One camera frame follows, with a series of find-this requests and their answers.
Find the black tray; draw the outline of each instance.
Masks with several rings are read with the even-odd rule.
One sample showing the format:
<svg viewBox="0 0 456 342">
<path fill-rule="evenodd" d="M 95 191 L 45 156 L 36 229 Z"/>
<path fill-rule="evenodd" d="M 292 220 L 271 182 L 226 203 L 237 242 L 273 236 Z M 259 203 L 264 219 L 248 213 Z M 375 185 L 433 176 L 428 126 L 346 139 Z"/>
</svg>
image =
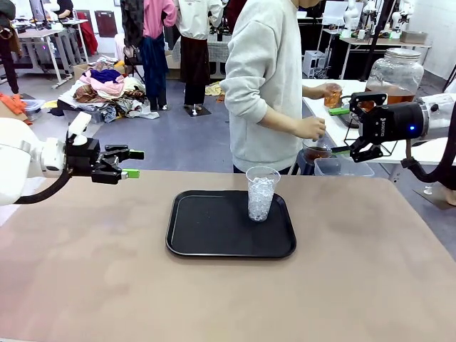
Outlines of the black tray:
<svg viewBox="0 0 456 342">
<path fill-rule="evenodd" d="M 166 245 L 186 257 L 284 258 L 296 237 L 282 197 L 274 195 L 265 222 L 250 220 L 246 191 L 186 191 L 172 206 Z"/>
</svg>

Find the person in black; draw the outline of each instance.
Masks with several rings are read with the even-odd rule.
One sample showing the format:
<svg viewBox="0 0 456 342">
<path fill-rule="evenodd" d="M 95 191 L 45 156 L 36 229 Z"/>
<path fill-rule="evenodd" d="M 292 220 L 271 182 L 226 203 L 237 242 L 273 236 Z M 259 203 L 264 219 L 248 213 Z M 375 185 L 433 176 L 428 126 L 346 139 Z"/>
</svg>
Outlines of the person in black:
<svg viewBox="0 0 456 342">
<path fill-rule="evenodd" d="M 12 92 L 17 94 L 19 93 L 19 87 L 17 85 L 13 57 L 11 56 L 11 45 L 16 43 L 16 37 L 10 22 L 15 16 L 16 7 L 14 4 L 9 0 L 0 0 L 0 57 L 5 68 L 8 84 L 11 87 Z"/>
<path fill-rule="evenodd" d="M 60 19 L 73 18 L 73 2 L 71 0 L 57 0 L 57 4 L 60 6 L 60 10 L 56 11 L 56 14 Z"/>
</svg>

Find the white hoodie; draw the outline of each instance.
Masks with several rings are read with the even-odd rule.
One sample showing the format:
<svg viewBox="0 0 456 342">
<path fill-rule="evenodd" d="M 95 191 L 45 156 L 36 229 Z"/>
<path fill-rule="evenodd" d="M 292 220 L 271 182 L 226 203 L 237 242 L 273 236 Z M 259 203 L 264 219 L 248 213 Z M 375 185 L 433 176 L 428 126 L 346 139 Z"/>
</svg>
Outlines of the white hoodie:
<svg viewBox="0 0 456 342">
<path fill-rule="evenodd" d="M 227 61 L 226 92 L 233 163 L 246 172 L 265 165 L 283 170 L 301 140 L 258 125 L 267 105 L 302 118 L 301 36 L 291 0 L 248 0 L 237 19 Z"/>
<path fill-rule="evenodd" d="M 209 21 L 215 27 L 222 21 L 221 0 L 174 0 L 174 4 L 177 7 L 176 25 L 184 37 L 206 40 L 209 36 Z"/>
</svg>

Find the black shirt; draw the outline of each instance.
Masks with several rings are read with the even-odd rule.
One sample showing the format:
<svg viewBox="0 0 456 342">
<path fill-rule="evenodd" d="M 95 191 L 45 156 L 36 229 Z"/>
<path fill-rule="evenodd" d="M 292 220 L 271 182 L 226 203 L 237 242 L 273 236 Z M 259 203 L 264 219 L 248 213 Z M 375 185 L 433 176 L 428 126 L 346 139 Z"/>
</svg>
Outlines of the black shirt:
<svg viewBox="0 0 456 342">
<path fill-rule="evenodd" d="M 57 15 L 62 14 L 65 10 L 70 11 L 70 15 L 67 18 L 73 18 L 73 2 L 71 0 L 57 0 L 57 4 L 60 6 L 60 10 L 56 11 Z"/>
</svg>

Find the pink cloth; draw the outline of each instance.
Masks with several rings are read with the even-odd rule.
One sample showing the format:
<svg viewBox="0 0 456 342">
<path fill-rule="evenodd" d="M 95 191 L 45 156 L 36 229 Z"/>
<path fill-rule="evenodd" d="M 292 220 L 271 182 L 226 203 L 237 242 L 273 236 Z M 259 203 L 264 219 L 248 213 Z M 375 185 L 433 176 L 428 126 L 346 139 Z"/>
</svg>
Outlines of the pink cloth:
<svg viewBox="0 0 456 342">
<path fill-rule="evenodd" d="M 103 91 L 104 93 L 107 93 L 112 96 L 120 96 L 120 94 L 123 91 L 123 76 L 119 76 L 115 79 L 117 83 L 114 83 L 112 81 L 109 82 L 104 82 L 101 83 L 100 81 L 97 81 L 94 78 L 91 78 L 90 76 L 90 70 L 85 72 L 85 75 L 82 75 L 81 78 L 79 78 L 80 81 L 84 82 L 85 84 L 90 84 L 93 88 L 94 91 L 98 92 Z"/>
<path fill-rule="evenodd" d="M 162 11 L 167 15 L 162 21 Z M 177 9 L 172 0 L 144 0 L 144 31 L 142 36 L 156 39 L 163 33 L 163 24 L 171 27 L 176 23 Z"/>
</svg>

